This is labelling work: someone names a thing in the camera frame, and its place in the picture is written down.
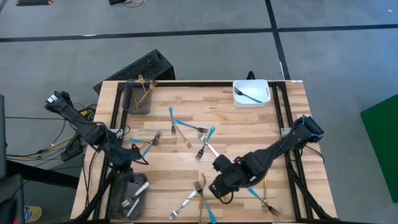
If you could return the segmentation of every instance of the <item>gray floor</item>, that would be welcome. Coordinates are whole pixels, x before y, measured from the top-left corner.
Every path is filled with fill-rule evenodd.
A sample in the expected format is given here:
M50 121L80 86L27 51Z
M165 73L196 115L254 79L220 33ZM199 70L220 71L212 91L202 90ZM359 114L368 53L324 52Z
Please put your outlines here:
M279 27L398 23L398 2L392 0L272 0L272 6ZM270 26L263 0L147 0L135 9L109 6L106 0L35 7L8 1L0 13L0 38ZM312 113L326 132L321 147L339 218L394 223L398 205L389 196L359 112L398 93L398 30L296 32L280 38L290 76L304 80ZM153 49L174 65L177 79L239 79L249 70L258 78L282 78L272 34L0 43L6 114L56 118L44 110L54 90L69 91L85 106L95 103L91 86ZM62 124L7 119L8 153L48 146ZM69 125L65 129L60 139L72 135ZM77 157L61 166L79 164ZM80 169L63 172L78 176ZM67 219L73 190L33 182L25 188L30 190L26 202L44 208L41 223Z

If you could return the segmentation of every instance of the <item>gray tray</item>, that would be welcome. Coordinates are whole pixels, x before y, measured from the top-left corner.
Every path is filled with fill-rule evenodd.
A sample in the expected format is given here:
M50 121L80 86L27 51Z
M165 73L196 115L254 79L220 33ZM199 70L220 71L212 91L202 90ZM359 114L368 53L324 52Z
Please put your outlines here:
M144 86L146 91L149 91L150 81L145 80ZM149 114L150 112L150 99L152 98L152 91L150 91L141 103L139 103L139 109L136 110L136 98L137 102L145 95L144 89L142 88L141 83L136 82L136 80L127 80L126 86L124 87L124 98L122 108L126 110L129 114Z
M134 182L130 182L128 180L119 180L114 183L110 198L111 200L109 201L108 218L136 221L144 214L149 187L140 194L141 200L129 218L127 217L127 213L130 211L132 204L126 208L121 206L121 203L125 199L131 198L136 191L148 181L147 176L141 173L134 173L134 180Z

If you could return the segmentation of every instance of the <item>white container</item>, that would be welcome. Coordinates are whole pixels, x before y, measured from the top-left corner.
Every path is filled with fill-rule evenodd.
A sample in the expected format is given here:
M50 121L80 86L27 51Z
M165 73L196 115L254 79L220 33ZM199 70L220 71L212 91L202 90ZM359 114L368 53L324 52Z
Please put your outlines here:
M261 107L265 106L271 100L269 86L266 80L235 80L233 88L236 87L242 93L253 97L262 103L257 103L247 96L239 96L233 90L234 105L237 108Z

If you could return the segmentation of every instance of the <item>wooden tabletop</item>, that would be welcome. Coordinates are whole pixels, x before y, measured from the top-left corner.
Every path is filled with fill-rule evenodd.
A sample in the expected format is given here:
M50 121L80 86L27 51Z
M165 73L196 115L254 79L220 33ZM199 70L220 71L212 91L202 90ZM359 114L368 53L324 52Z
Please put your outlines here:
M95 121L110 124L117 85L116 81L103 83ZM303 114L309 116L310 108L304 84L286 81L286 86L293 119L297 119ZM191 142L191 149L184 145L184 140L178 133L171 134L169 106L173 106L174 119L204 128L214 126L216 131L212 135L210 143L220 154L224 154L230 160L256 149L265 149L280 139L273 96L265 107L235 108L232 91L232 87L156 87L152 95L150 114L127 116L126 124L130 125L131 131L124 137L123 146L126 148L131 147L131 143L128 141L130 137L149 140L158 130L162 131L160 144L152 147L146 155L149 166L132 164L134 172L145 173L150 182L146 209L144 216L138 220L139 222L199 221L199 200L192 200L174 221L169 220L169 215L194 189L193 181L200 180L201 173L205 175L208 184L217 175L212 166L215 157L208 148L205 148L202 159L199 162L195 161L195 155L203 145L198 140L195 130L179 126ZM289 126L281 95L279 94L279 98L284 123L285 126ZM118 122L120 122L121 111L120 108ZM318 144L310 144L310 146L319 150ZM86 170L88 170L93 154L94 150L88 148L85 157ZM101 152L93 161L90 198L98 189L103 157L104 154ZM304 149L302 161L309 191L323 209L335 217L335 206L321 157ZM71 218L77 217L85 207L86 189L83 173L80 177ZM209 206L219 222L272 222L276 220L291 222L295 220L295 217L287 180L285 161L281 156L273 162L267 173L266 191L268 202L281 213L280 217L263 212L258 199L254 198L247 189L235 192L233 202L228 205L223 205L215 199L208 190L208 185L204 189L204 195L206 198L210 198ZM262 182L254 189L261 197L264 196ZM305 217L302 194L299 189L297 189L297 193L302 216ZM105 213L107 198L108 192L103 197L101 217ZM202 214L202 221L209 222L210 219L205 209Z

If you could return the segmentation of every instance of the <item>blue handle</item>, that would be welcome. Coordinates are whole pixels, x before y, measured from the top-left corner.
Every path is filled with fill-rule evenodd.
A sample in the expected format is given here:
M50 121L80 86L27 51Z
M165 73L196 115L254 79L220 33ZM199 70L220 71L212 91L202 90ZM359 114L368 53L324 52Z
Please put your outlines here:
M248 191L250 192L250 193L252 193L258 200L260 200L261 202L262 202L262 198L260 197L260 195L258 195L255 191L254 191L254 189L252 189L252 188L248 188Z
M147 149L142 153L142 156L145 157L145 155L148 153L149 149L152 147L152 143L148 146Z
M262 103L261 101L259 101L259 100L256 100L256 99L254 99L254 98L253 98L253 97L251 97L251 96L247 96L247 97L249 97L250 99L254 100L256 103Z
M209 142L210 137L211 137L211 135L214 133L215 130L216 130L215 127L211 127L210 132L209 132L209 135L207 135L206 142Z
M145 141L145 140L135 139L135 138L130 138L129 141L130 141L130 142L147 142L147 141Z
M193 128L193 126L192 126L191 124L184 123L184 122L182 122L182 121L180 121L180 120L177 120L177 119L174 120L174 123L176 123L176 124L182 124L182 125L185 125L185 126L188 126L188 127Z
M172 121L173 121L174 119L173 119L173 107L172 106L169 106L169 112L170 112L170 117L172 118Z
M205 203L205 206L207 208L207 212L209 213L209 217L211 220L211 223L215 224L217 223L217 219L216 217L213 215L213 212L211 212L209 205L207 204L206 200L203 200L203 202Z

